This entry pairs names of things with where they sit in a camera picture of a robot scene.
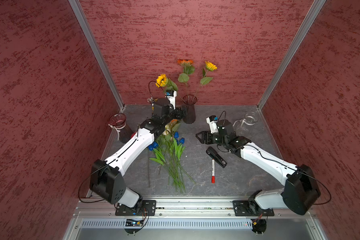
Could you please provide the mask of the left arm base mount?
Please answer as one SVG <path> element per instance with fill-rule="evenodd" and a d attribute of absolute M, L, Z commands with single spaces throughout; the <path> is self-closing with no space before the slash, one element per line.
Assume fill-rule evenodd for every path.
<path fill-rule="evenodd" d="M 133 208 L 129 208 L 122 204 L 115 204 L 116 216 L 133 216 L 145 217 L 154 216 L 156 212 L 157 201 L 155 200 L 139 200 Z"/>

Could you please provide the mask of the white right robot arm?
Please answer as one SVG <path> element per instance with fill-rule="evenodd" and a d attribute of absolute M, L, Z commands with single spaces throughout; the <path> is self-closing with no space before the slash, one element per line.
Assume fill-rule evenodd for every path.
<path fill-rule="evenodd" d="M 224 147 L 229 153 L 266 171 L 282 185 L 273 191 L 258 190 L 248 198 L 244 208 L 253 216 L 262 216 L 269 209 L 289 209 L 302 216 L 321 196 L 310 167 L 296 166 L 264 151 L 250 139 L 238 136 L 227 120 L 212 115 L 206 122 L 210 129 L 196 134 L 200 143 Z"/>

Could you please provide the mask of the orange gerbera flower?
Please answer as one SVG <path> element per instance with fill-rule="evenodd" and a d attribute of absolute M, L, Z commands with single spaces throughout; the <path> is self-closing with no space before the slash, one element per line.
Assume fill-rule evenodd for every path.
<path fill-rule="evenodd" d="M 187 88 L 187 101 L 189 100 L 190 90 L 188 86 L 188 81 L 190 80 L 190 75 L 195 72 L 195 67 L 193 66 L 193 60 L 177 60 L 177 64 L 179 64 L 183 68 L 183 72 L 179 75 L 178 81 L 186 85 Z"/>

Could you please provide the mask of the white rose flower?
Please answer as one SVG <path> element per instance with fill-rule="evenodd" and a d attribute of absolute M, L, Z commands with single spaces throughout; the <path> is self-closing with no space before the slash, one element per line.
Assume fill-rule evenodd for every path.
<path fill-rule="evenodd" d="M 181 122 L 181 120 L 172 120 L 165 126 L 165 131 L 163 132 L 163 135 L 173 135 L 180 127 Z"/>

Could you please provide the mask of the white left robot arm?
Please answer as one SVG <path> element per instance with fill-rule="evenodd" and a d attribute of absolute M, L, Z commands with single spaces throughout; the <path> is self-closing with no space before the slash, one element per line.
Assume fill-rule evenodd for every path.
<path fill-rule="evenodd" d="M 116 153 L 92 165 L 90 190 L 110 204 L 122 204 L 136 208 L 141 196 L 129 189 L 124 175 L 130 165 L 149 145 L 164 133 L 165 126 L 172 120 L 181 120 L 186 112 L 176 107 L 175 97 L 160 98 L 153 103 L 152 117 L 138 127 L 137 133 Z"/>

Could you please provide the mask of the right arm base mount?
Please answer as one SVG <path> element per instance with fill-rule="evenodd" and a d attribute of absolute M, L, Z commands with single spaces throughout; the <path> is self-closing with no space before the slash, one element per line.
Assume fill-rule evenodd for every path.
<path fill-rule="evenodd" d="M 255 201 L 233 201 L 236 217 L 274 217 L 273 209 L 261 209 Z"/>

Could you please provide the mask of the yellow sunflower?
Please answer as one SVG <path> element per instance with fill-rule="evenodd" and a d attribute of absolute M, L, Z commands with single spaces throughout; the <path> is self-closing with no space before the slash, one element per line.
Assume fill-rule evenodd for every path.
<path fill-rule="evenodd" d="M 209 84 L 212 80 L 213 77 L 210 77 L 209 74 L 216 71 L 218 69 L 218 67 L 213 64 L 210 61 L 205 61 L 205 65 L 203 66 L 203 71 L 202 71 L 202 78 L 200 80 L 200 84 L 195 92 L 195 95 L 197 95 L 201 89 L 201 87 Z"/>
<path fill-rule="evenodd" d="M 156 79 L 156 87 L 163 88 L 164 90 L 174 90 L 178 91 L 178 86 L 166 76 L 166 74 L 161 74 Z"/>

